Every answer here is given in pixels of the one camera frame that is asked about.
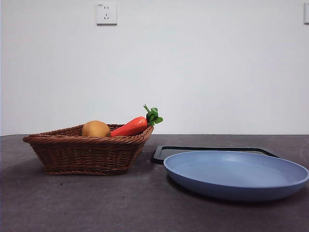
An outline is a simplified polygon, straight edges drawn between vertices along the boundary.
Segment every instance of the wicker basket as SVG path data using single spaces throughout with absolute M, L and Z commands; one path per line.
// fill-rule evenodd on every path
M 122 126 L 109 124 L 112 130 Z M 135 136 L 82 137 L 83 125 L 31 134 L 31 145 L 48 174 L 120 175 L 128 172 L 154 128 Z

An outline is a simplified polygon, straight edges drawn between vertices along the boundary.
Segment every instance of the electrical socket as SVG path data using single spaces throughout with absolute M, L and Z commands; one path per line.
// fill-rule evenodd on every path
M 97 25 L 117 25 L 117 3 L 100 2 L 97 4 Z
M 305 2 L 304 23 L 309 25 L 309 2 Z

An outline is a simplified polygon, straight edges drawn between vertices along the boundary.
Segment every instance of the table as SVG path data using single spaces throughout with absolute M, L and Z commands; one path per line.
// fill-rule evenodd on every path
M 309 185 L 286 199 L 200 196 L 149 160 L 159 145 L 261 147 L 309 168 L 309 135 L 151 135 L 125 175 L 48 175 L 26 135 L 1 137 L 2 232 L 309 232 Z

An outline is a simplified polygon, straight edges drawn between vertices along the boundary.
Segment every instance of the carrot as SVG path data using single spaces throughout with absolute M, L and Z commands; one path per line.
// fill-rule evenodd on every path
M 135 119 L 129 121 L 122 127 L 119 127 L 113 131 L 111 131 L 111 137 L 122 135 L 122 136 L 132 136 L 135 134 L 139 134 L 148 128 L 147 120 L 140 116 Z
M 148 126 L 153 126 L 154 124 L 160 123 L 163 121 L 163 118 L 159 117 L 158 109 L 151 108 L 149 110 L 146 105 L 144 108 L 147 110 L 146 118 L 140 116 L 129 121 L 125 125 L 111 131 L 111 137 L 115 136 L 133 136 L 139 133 L 142 133 L 148 128 Z

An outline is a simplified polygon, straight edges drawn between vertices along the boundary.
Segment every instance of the plastic plate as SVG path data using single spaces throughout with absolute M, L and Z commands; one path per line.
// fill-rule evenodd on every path
M 271 201 L 301 190 L 305 167 L 275 157 L 234 151 L 192 151 L 164 159 L 169 176 L 202 195 L 233 201 Z

